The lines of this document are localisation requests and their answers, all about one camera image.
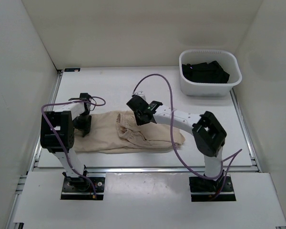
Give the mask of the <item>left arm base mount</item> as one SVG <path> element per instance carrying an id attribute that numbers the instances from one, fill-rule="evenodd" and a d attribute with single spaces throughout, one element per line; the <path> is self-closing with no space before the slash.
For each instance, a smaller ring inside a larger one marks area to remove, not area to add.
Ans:
<path id="1" fill-rule="evenodd" d="M 61 189 L 62 200 L 103 200 L 105 189 L 105 177 L 97 175 L 88 177 L 93 183 L 95 191 L 90 182 L 79 177 L 65 177 Z"/>

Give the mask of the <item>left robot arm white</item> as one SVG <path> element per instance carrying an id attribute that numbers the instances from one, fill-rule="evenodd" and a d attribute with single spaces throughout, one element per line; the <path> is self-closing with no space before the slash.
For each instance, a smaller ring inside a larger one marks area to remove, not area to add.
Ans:
<path id="1" fill-rule="evenodd" d="M 71 98 L 66 103 L 45 104 L 41 107 L 41 147 L 58 158 L 65 169 L 65 179 L 80 191 L 93 187 L 93 184 L 87 177 L 86 166 L 74 151 L 74 130 L 80 130 L 82 136 L 90 132 L 91 100 L 88 93 L 81 93 L 78 98 Z"/>

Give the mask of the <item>beige trousers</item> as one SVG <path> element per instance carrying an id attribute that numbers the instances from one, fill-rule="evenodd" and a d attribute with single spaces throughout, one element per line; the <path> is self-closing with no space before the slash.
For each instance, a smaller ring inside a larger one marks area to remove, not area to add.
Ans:
<path id="1" fill-rule="evenodd" d="M 110 111 L 91 117 L 91 130 L 86 136 L 74 131 L 73 148 L 77 153 L 164 152 L 173 148 L 169 125 L 138 126 L 132 111 Z"/>

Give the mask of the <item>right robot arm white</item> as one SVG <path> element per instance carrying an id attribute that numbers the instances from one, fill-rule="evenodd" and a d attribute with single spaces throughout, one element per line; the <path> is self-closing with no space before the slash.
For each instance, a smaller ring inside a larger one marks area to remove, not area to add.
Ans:
<path id="1" fill-rule="evenodd" d="M 215 192 L 220 188 L 224 183 L 222 150 L 227 133 L 213 113 L 173 110 L 159 101 L 149 104 L 139 95 L 133 95 L 126 104 L 133 111 L 137 125 L 169 125 L 171 131 L 175 127 L 191 134 L 197 149 L 204 155 L 205 164 L 204 174 L 193 178 L 197 189 Z"/>

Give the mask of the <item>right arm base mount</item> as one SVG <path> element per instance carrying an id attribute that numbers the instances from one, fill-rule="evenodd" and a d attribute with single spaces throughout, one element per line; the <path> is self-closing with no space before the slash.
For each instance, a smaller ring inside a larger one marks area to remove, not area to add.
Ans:
<path id="1" fill-rule="evenodd" d="M 205 180 L 200 177 L 189 177 L 192 202 L 231 202 L 236 201 L 233 183 L 230 176 L 217 180 Z"/>

